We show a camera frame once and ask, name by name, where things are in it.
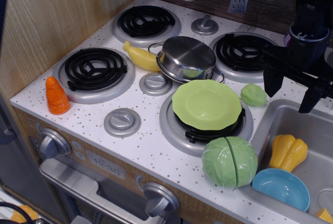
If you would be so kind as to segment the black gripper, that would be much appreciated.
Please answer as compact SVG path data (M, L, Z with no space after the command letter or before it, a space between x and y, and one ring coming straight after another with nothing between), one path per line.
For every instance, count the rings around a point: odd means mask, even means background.
M305 85L306 91L299 113L309 113L322 96L332 96L332 67L325 61L329 30L309 32L290 30L288 47L265 46L262 48L264 89L273 97L285 77Z

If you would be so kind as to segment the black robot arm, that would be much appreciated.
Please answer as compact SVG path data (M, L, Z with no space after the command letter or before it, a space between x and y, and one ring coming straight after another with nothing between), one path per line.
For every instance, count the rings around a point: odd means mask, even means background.
M272 97L285 77L307 87L299 108L309 113L321 98L332 97L332 66L325 52L332 36L332 0L296 0L287 47L263 48L264 88Z

